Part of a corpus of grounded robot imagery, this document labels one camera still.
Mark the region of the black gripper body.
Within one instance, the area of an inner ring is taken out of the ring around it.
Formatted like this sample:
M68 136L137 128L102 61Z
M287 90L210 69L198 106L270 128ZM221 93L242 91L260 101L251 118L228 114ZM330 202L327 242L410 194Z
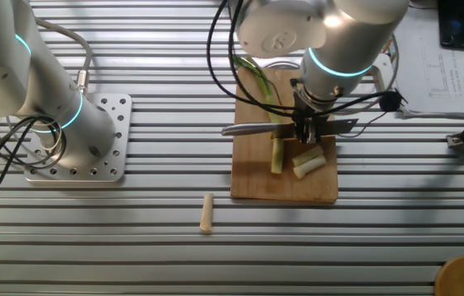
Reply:
M295 122L298 129L317 129L329 120L330 115L320 116L310 107L298 108L295 107L291 118Z

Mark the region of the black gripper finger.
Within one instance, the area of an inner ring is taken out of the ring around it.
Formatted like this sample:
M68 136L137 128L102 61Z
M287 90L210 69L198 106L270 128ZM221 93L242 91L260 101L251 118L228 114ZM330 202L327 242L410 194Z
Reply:
M322 120L311 118L309 120L308 143L320 143L322 141Z
M309 124L306 120L295 121L295 137L306 144L309 138Z

